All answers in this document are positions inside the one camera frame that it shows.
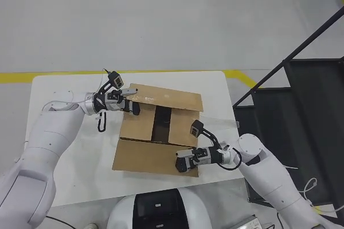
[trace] black metal stairs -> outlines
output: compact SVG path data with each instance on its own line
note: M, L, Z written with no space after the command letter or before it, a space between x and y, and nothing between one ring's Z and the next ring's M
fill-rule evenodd
M299 190L314 204L344 204L344 60L290 60L284 64L290 88L251 91L253 106L236 106L239 134L256 135L282 162ZM262 198L249 188L249 200ZM344 219L344 211L338 212Z

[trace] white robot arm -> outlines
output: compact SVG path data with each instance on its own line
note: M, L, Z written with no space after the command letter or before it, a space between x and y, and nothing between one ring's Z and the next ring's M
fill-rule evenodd
M69 102L52 101L44 106L23 155L0 178L0 228L36 228L46 217L56 193L55 166L77 136L85 114L102 110L139 114L139 105L125 97L137 89L107 92L123 86L118 73L108 72L108 78L97 93L72 94Z
M284 165L254 135L244 134L236 143L222 147L214 134L204 129L196 120L190 133L210 138L212 147L188 149L176 153L176 168L180 172L203 164L233 164L238 168L252 188L270 203L283 217L291 229L341 228L321 217L295 187ZM258 156L260 161L249 163Z

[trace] open cardboard box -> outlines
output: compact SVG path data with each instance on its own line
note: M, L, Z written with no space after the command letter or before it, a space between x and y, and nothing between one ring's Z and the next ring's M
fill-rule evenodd
M138 102L140 114L124 113L113 170L198 177L198 169L179 173L176 151L197 147L190 134L203 111L201 95L141 84L128 99Z

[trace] stair step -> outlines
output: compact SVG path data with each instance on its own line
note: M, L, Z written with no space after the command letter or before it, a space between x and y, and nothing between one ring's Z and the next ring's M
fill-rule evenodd
M284 66L335 207L344 204L344 61L291 60Z
M297 111L291 88L258 89L252 95L259 129L265 146L286 166L298 190L312 177L316 192L307 193L315 204L327 204L330 195L317 159Z

